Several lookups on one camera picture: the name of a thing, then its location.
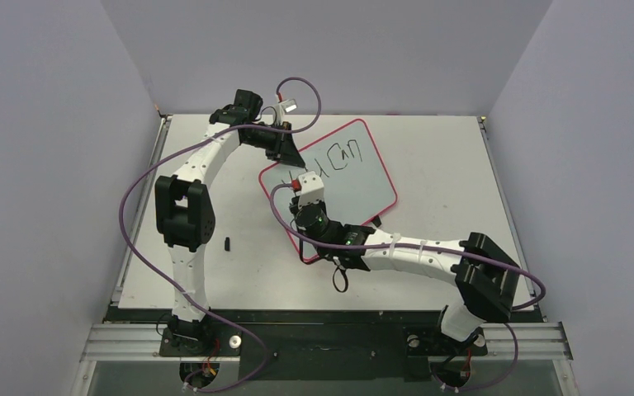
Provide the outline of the red framed whiteboard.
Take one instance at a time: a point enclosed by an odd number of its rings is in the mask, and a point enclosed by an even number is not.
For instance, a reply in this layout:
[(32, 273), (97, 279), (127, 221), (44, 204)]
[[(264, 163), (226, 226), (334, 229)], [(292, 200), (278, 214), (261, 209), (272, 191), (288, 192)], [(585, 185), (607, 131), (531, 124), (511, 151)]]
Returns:
[(300, 149), (306, 170), (325, 187), (326, 214), (343, 224), (368, 224), (398, 194), (365, 120), (356, 118)]

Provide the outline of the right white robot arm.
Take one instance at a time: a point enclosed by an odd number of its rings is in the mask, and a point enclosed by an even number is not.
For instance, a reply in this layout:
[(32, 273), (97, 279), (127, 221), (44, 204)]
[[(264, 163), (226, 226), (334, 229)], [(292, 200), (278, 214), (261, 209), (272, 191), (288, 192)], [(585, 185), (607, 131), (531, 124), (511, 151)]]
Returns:
[(291, 203), (296, 231), (310, 239), (319, 257), (341, 271), (398, 271), (457, 288), (459, 299), (442, 311), (434, 345), (453, 352), (482, 323), (506, 323), (513, 311), (519, 266), (483, 233), (453, 241), (403, 238), (365, 225), (330, 219), (322, 203)]

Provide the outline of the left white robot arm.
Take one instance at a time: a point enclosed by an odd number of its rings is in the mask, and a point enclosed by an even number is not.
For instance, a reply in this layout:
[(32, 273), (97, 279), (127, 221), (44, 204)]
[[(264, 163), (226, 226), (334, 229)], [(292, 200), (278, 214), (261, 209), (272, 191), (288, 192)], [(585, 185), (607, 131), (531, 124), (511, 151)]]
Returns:
[(216, 346), (211, 318), (206, 314), (209, 303), (204, 269), (206, 245), (216, 224), (211, 183), (241, 144), (263, 149), (267, 158), (277, 163), (305, 165), (290, 135), (291, 124), (283, 119), (297, 108), (296, 100), (279, 98), (272, 106), (270, 124), (257, 119), (262, 105), (258, 94), (238, 90), (233, 103), (210, 115), (203, 146), (172, 175), (160, 176), (154, 184), (156, 227), (168, 246), (176, 283), (168, 322), (171, 343), (194, 355)]

